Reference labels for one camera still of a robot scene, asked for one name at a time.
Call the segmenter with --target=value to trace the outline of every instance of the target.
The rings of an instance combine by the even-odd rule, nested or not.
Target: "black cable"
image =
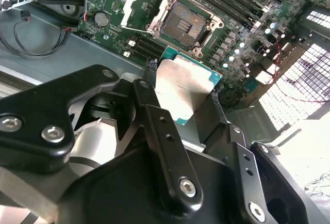
[[[19,40],[19,37],[18,37],[18,31],[17,31],[17,27],[21,24],[27,24],[28,22],[26,21],[21,21],[21,22],[18,22],[15,24],[14,26],[14,36],[15,36],[15,40],[17,42],[17,44],[21,47],[21,49],[28,55],[33,55],[33,56],[42,56],[42,55],[51,55],[50,53],[54,53],[54,51],[58,48],[58,46],[61,44],[63,38],[63,29],[61,29],[60,31],[60,35],[59,35],[59,38],[57,40],[57,42],[54,44],[54,46],[52,46],[50,49],[47,49],[46,51],[44,52],[41,52],[39,54],[36,54],[34,52],[31,52],[30,50],[28,50],[22,43],[21,41]]]
[[[85,0],[38,0],[37,2],[45,5],[84,6],[85,4]]]
[[[42,11],[45,11],[48,14],[50,14],[52,17],[55,17],[56,19],[58,19],[61,22],[65,23],[66,25],[64,25],[64,26],[77,26],[78,23],[79,23],[79,20],[75,20],[75,19],[71,19],[71,18],[68,18],[66,16],[63,16],[63,15],[55,12],[54,10],[44,6],[43,4],[41,4],[37,1],[33,1],[30,4],[36,6],[37,8],[41,9]]]
[[[54,55],[56,52],[60,51],[63,48],[63,46],[66,45],[70,34],[71,34],[70,31],[65,31],[64,38],[61,40],[59,45],[56,45],[56,47],[52,47],[48,53],[39,54],[39,55],[32,55],[31,52],[29,52],[29,53],[21,52],[15,48],[13,48],[5,39],[4,34],[2,33],[1,29],[0,29],[0,42],[5,46],[5,48],[7,50],[9,50],[10,52],[12,52],[15,55],[18,55],[18,56],[23,57],[28,60],[38,60],[38,59],[42,59],[42,58],[46,58],[51,55]]]
[[[40,54],[36,54],[33,53],[31,51],[29,51],[19,40],[18,38],[18,32],[17,32],[17,27],[18,25],[22,24],[23,22],[18,22],[15,24],[14,26],[14,36],[15,36],[15,40],[18,43],[18,45],[21,47],[21,49],[23,50],[23,52],[15,49],[14,47],[12,47],[8,41],[6,40],[2,29],[0,27],[0,42],[5,46],[6,49],[8,49],[10,52],[12,52],[15,55],[18,55],[20,57],[23,57],[25,59],[29,59],[29,60],[37,60],[37,59],[42,59],[45,57],[49,57],[50,55],[54,55],[56,52],[60,51],[64,45],[66,45],[69,36],[71,34],[71,30],[67,29],[64,33],[64,37],[63,37],[63,28],[60,29],[60,36],[57,40],[57,42],[55,43],[55,45],[53,45],[51,48],[49,48],[48,50],[40,53]]]

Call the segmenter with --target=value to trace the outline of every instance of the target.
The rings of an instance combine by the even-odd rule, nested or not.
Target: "circuit board component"
[[[330,7],[330,0],[88,0],[78,29],[140,65],[167,47],[199,61],[223,75],[216,90],[231,107],[258,86],[251,67],[273,59],[310,3]]]

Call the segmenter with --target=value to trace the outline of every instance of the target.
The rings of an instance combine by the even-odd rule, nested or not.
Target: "screw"
[[[265,222],[266,216],[263,210],[254,202],[249,203],[249,208],[254,217],[256,217],[257,220],[260,222]]]
[[[42,130],[41,137],[45,141],[59,143],[64,139],[64,131],[57,126],[47,126]]]
[[[5,116],[0,118],[0,131],[15,132],[22,127],[22,121],[13,116]]]
[[[103,70],[102,73],[108,78],[112,78],[113,74],[109,70]]]
[[[241,133],[241,131],[239,130],[239,128],[238,127],[236,127],[236,126],[233,126],[233,130],[236,132],[236,133]]]
[[[170,2],[171,4],[173,4],[173,3],[175,2],[175,0],[169,0],[169,2]]]
[[[195,185],[189,179],[180,180],[180,189],[187,197],[194,197],[196,195]]]
[[[143,86],[144,88],[148,89],[149,88],[149,85],[147,82],[145,81],[140,81],[140,85]]]
[[[268,153],[268,148],[266,148],[264,145],[260,145],[260,147],[265,153]]]

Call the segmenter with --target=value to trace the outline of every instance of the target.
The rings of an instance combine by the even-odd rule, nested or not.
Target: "red wire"
[[[290,98],[290,99],[293,99],[293,100],[296,100],[296,101],[301,101],[301,102],[304,102],[304,103],[319,103],[319,104],[321,104],[321,103],[327,103],[327,102],[329,102],[330,99],[325,100],[325,101],[310,101],[310,100],[296,99],[296,98],[294,98],[294,97],[288,96],[287,94],[285,94],[285,93],[280,89],[280,87],[279,87],[278,84],[277,84],[277,80],[276,80],[276,76],[277,76],[277,70],[276,70],[276,67],[277,67],[277,65],[278,65],[278,63],[279,63],[279,56],[280,56],[280,53],[281,53],[281,50],[280,50],[280,49],[281,49],[281,47],[279,46],[279,43],[277,43],[277,54],[278,54],[278,56],[277,56],[277,60],[276,60],[276,63],[275,63],[274,84],[278,87],[279,91],[280,91],[284,96],[286,96],[287,98]]]

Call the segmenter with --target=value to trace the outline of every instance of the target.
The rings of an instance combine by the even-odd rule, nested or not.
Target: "wire connector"
[[[21,18],[23,21],[28,22],[30,20],[31,13],[29,10],[23,10],[21,11]]]

